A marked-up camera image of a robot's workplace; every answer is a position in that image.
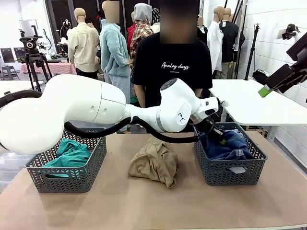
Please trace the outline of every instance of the gray hood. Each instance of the gray hood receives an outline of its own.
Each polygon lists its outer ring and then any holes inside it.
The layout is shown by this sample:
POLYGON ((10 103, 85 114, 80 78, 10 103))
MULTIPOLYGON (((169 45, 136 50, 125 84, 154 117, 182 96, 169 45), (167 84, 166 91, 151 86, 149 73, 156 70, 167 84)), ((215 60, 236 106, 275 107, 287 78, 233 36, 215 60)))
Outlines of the gray hood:
POLYGON ((152 21, 152 6, 145 3, 138 3, 134 6, 134 20, 152 21))

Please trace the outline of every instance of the stool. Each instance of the stool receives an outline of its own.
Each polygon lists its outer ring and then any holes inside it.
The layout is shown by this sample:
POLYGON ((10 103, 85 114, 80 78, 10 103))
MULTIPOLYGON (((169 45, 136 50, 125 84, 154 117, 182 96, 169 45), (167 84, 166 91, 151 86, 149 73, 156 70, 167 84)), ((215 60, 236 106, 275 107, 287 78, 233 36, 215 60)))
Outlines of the stool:
POLYGON ((14 80, 13 78, 14 77, 18 77, 17 73, 16 73, 16 70, 14 68, 14 66, 5 66, 5 67, 2 67, 2 76, 3 76, 3 80, 5 77, 7 77, 9 80, 14 80))

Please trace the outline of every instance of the tabletop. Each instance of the tabletop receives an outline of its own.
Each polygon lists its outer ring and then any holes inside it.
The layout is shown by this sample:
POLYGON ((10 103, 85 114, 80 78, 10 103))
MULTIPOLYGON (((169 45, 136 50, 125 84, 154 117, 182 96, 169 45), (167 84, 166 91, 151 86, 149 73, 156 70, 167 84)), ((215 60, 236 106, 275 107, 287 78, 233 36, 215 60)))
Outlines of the tabletop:
MULTIPOLYGON (((192 134, 173 134, 183 137, 192 134)), ((0 195, 3 230, 178 230, 307 226, 307 179, 259 133, 248 132, 268 156, 255 186, 209 186, 193 144, 168 144, 179 159, 177 184, 129 178, 148 134, 110 135, 92 190, 39 194, 23 169, 0 195)))
POLYGON ((0 97, 4 96, 4 93, 7 91, 10 92, 18 92, 21 90, 32 89, 31 82, 29 80, 1 80, 0 81, 0 97))
MULTIPOLYGON (((52 74, 74 74, 77 75, 76 68, 73 64, 68 63, 67 61, 59 62, 59 63, 48 63, 50 71, 52 74)), ((41 68, 37 68, 36 65, 34 65, 36 73, 42 73, 41 68)), ((21 73, 28 72, 27 65, 23 63, 20 67, 21 73)))
POLYGON ((306 125, 307 108, 277 93, 262 98, 263 87, 254 80, 213 80, 211 93, 228 101, 224 109, 240 125, 282 126, 306 125))

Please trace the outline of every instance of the teal cloth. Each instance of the teal cloth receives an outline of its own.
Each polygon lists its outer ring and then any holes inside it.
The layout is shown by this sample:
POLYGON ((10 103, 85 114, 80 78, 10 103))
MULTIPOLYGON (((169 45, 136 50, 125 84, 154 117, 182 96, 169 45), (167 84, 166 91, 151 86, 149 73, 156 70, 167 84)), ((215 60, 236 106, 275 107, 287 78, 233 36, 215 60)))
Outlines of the teal cloth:
POLYGON ((87 150, 87 145, 80 144, 75 140, 62 139, 57 151, 57 158, 43 167, 82 167, 90 156, 91 153, 87 150))

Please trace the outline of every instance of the gray basket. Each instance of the gray basket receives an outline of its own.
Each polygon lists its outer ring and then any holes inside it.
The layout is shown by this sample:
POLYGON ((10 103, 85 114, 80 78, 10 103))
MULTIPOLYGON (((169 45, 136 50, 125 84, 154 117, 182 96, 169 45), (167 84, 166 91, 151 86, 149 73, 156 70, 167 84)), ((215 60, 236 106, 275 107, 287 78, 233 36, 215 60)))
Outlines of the gray basket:
POLYGON ((216 123, 221 130, 238 129, 246 139, 253 160, 244 161, 214 161, 210 160, 200 141, 195 142, 194 149, 200 163, 202 174, 208 185, 255 185, 257 184, 267 156, 248 137, 246 132, 236 123, 216 123), (244 167, 244 173, 235 174, 230 171, 232 167, 244 167))
MULTIPOLYGON (((98 132, 102 128, 83 128, 83 131, 98 132)), ((26 165, 39 193, 86 193, 91 190, 106 155, 106 138, 85 139, 64 130, 62 138, 76 140, 85 144, 92 152, 83 167, 43 168, 47 162, 57 157, 60 141, 50 150, 35 155, 26 165), (65 174, 54 178, 49 175, 65 174)))

